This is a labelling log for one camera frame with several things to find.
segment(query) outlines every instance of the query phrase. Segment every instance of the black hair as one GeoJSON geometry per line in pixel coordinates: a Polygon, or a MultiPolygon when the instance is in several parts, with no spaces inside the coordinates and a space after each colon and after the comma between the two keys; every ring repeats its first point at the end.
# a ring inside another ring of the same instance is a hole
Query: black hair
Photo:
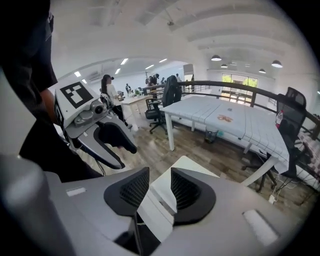
{"type": "Polygon", "coordinates": [[[105,74],[101,79],[101,93],[107,94],[107,80],[110,78],[110,75],[105,74]]]}

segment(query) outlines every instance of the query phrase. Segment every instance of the white table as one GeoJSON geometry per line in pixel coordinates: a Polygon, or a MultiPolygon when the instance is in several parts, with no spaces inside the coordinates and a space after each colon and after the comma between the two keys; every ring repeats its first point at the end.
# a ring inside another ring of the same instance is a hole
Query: white table
{"type": "Polygon", "coordinates": [[[136,97],[126,97],[123,101],[121,101],[121,105],[127,105],[130,107],[131,111],[132,111],[132,114],[134,114],[134,110],[132,109],[132,106],[134,104],[136,104],[137,108],[138,108],[138,111],[139,111],[139,114],[141,114],[140,112],[140,108],[139,108],[139,105],[138,105],[138,102],[139,101],[145,101],[146,99],[151,99],[152,98],[152,95],[147,95],[147,96],[136,96],[136,97]]]}
{"type": "MultiPolygon", "coordinates": [[[[219,178],[186,156],[181,156],[171,167],[219,178]]],[[[174,217],[162,204],[169,206],[173,212],[177,212],[177,201],[171,191],[171,167],[150,185],[137,210],[144,223],[160,242],[163,242],[170,235],[174,223],[174,217]]]]}
{"type": "Polygon", "coordinates": [[[244,152],[253,144],[269,153],[271,157],[242,182],[245,186],[259,179],[274,165],[279,173],[284,173],[289,168],[289,153],[285,142],[275,126],[274,116],[266,111],[213,97],[198,96],[181,100],[160,110],[165,113],[169,146],[172,151],[175,145],[171,116],[177,116],[191,120],[192,129],[194,122],[197,122],[248,141],[244,152]]]}

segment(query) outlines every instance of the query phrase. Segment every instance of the black cap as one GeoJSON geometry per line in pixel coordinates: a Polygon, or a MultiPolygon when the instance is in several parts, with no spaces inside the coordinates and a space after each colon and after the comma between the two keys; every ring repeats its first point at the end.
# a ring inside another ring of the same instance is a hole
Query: black cap
{"type": "Polygon", "coordinates": [[[110,76],[109,74],[105,74],[103,76],[103,79],[107,80],[108,78],[111,78],[111,80],[115,79],[113,76],[110,76]]]}

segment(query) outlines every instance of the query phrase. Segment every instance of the ceiling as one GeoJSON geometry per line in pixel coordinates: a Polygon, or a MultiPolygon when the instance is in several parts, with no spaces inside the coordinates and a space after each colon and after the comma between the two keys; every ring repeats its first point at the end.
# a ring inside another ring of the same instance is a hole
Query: ceiling
{"type": "Polygon", "coordinates": [[[122,76],[145,73],[147,71],[149,75],[153,72],[155,68],[161,68],[170,63],[173,63],[173,61],[170,60],[166,60],[162,63],[159,63],[159,61],[163,59],[157,58],[129,58],[124,65],[121,65],[121,62],[123,60],[123,58],[113,59],[99,63],[91,63],[87,66],[80,67],[77,70],[81,74],[80,77],[76,77],[74,73],[67,74],[60,78],[59,86],[76,83],[82,79],[85,79],[85,81],[88,84],[96,83],[97,81],[100,81],[102,77],[106,74],[117,78],[122,76]],[[118,74],[115,74],[118,68],[120,68],[120,71],[118,74]]]}
{"type": "Polygon", "coordinates": [[[236,62],[231,70],[257,74],[262,68],[274,77],[279,70],[272,61],[285,66],[302,42],[295,26],[267,0],[52,0],[51,11],[52,58],[62,77],[90,65],[83,70],[88,77],[102,70],[114,74],[123,58],[129,62],[121,75],[169,58],[207,69],[236,62]],[[214,54],[222,61],[210,61],[214,54]]]}

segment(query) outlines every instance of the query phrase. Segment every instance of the office chair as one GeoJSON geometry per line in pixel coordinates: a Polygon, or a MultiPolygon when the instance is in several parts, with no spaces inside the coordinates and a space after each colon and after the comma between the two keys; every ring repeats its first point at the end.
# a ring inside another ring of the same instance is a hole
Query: office chair
{"type": "Polygon", "coordinates": [[[154,125],[154,127],[152,127],[152,129],[149,131],[150,134],[152,134],[153,130],[157,127],[161,127],[162,129],[164,129],[165,134],[167,135],[167,129],[164,127],[164,123],[165,121],[165,113],[162,113],[159,109],[159,104],[161,104],[161,101],[156,100],[154,98],[150,98],[147,99],[146,101],[146,105],[147,105],[147,111],[144,113],[145,114],[145,118],[148,120],[157,120],[156,122],[152,122],[149,124],[149,126],[151,127],[152,125],[154,125]]]}
{"type": "Polygon", "coordinates": [[[299,103],[304,108],[306,108],[306,105],[307,105],[306,97],[298,90],[296,90],[292,87],[288,87],[288,90],[287,90],[285,96],[290,98],[291,100],[299,103]]]}
{"type": "MultiPolygon", "coordinates": [[[[306,118],[306,108],[299,102],[289,98],[283,94],[278,94],[277,99],[277,112],[283,111],[283,119],[279,126],[279,132],[283,138],[283,141],[288,149],[289,153],[289,168],[288,171],[282,175],[287,178],[296,178],[297,177],[297,168],[296,161],[304,154],[298,148],[295,147],[295,141],[298,137],[298,133],[301,129],[301,126],[306,118]]],[[[261,165],[245,165],[241,169],[245,170],[246,168],[258,169],[261,165]]],[[[264,186],[266,176],[272,181],[271,189],[274,189],[277,186],[276,179],[273,177],[271,170],[268,170],[263,176],[259,188],[256,190],[257,193],[261,191],[264,186]]]]}

